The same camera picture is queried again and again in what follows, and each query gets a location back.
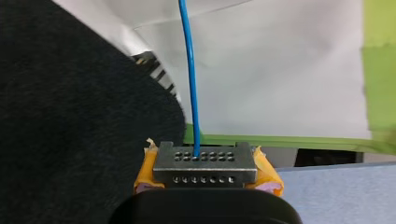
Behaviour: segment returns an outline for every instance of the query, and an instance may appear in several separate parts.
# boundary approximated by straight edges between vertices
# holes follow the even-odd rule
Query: dark gray fabric
[[[107,223],[179,104],[50,0],[0,0],[0,223]]]

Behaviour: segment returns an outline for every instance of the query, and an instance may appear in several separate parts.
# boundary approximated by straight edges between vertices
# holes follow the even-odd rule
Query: black fabric
[[[205,188],[155,189],[139,193],[125,201],[110,220],[110,224],[143,223],[302,224],[294,208],[272,193],[256,189]]]
[[[107,223],[177,100],[50,0],[0,0],[0,30],[0,223]]]

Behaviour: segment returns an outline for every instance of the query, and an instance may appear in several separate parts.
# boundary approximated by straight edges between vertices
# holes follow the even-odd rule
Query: metal connector housing
[[[161,142],[153,168],[154,180],[167,188],[242,188],[256,182],[257,168],[248,143],[235,147],[173,147]]]

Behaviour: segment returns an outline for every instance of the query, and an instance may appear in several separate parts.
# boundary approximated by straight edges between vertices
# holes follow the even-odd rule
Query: white sheet
[[[361,0],[255,0],[191,18],[205,134],[371,138]],[[191,122],[180,21],[136,31]]]

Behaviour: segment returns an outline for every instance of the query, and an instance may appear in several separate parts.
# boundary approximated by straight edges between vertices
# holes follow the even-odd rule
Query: green strip
[[[396,44],[396,1],[364,1],[364,47]]]
[[[362,53],[370,130],[396,130],[396,47]]]

